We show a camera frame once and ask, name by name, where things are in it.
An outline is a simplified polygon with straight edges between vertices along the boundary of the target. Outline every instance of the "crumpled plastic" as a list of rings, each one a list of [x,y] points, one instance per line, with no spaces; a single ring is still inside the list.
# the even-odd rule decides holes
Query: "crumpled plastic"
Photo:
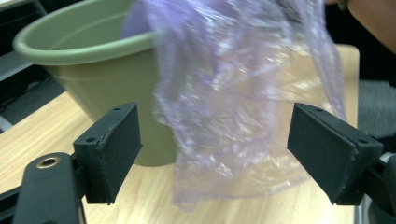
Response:
[[[141,0],[131,11],[122,36],[155,35],[154,113],[179,146],[175,205],[274,194],[308,178],[286,149],[293,104],[346,117],[323,1]]]

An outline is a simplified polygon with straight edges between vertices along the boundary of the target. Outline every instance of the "transparent plastic bag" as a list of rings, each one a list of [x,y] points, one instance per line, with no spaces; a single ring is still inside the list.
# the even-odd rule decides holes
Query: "transparent plastic bag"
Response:
[[[123,36],[155,34],[154,112],[179,146],[176,205],[273,194],[308,178],[286,150],[294,102],[345,119],[322,1],[142,0],[132,11],[147,17],[132,13]]]

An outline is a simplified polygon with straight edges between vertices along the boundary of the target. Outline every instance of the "green plastic pot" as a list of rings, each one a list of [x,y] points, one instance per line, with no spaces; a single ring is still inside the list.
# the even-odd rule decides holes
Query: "green plastic pot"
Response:
[[[151,33],[120,39],[132,0],[86,0],[24,28],[14,49],[43,65],[92,120],[114,106],[137,102],[143,148],[135,163],[175,161],[171,129],[153,117],[158,68]]]

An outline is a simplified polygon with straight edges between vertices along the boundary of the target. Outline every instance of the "purple plastic bag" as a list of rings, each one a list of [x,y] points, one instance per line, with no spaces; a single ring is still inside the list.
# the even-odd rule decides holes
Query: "purple plastic bag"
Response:
[[[293,104],[345,119],[322,1],[141,0],[122,36],[147,30],[160,66],[154,113],[179,146],[176,205],[273,194],[308,178],[286,150]]]

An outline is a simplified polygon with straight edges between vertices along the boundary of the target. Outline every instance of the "person's arm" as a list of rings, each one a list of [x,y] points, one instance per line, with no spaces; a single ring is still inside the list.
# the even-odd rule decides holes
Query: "person's arm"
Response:
[[[326,0],[335,4],[337,0]],[[396,0],[348,0],[350,13],[396,54]]]

